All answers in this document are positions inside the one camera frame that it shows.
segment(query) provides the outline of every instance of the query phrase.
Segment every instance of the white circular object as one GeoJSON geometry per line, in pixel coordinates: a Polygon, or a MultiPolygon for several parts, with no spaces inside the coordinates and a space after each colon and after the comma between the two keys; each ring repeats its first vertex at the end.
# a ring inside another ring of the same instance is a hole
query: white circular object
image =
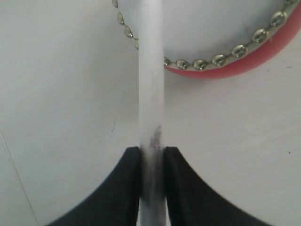
{"type": "MultiPolygon", "coordinates": [[[[165,0],[166,66],[202,71],[256,50],[285,24],[299,0],[165,0]]],[[[140,0],[113,0],[128,37],[139,39],[140,0]]]]}

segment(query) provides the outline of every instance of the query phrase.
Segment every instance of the white stick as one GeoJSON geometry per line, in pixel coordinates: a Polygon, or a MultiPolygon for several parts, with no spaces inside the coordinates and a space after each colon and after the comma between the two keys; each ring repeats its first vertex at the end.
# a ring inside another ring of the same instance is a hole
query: white stick
{"type": "Polygon", "coordinates": [[[164,226],[162,122],[164,116],[164,48],[162,0],[140,1],[139,124],[143,154],[141,225],[164,226]]]}

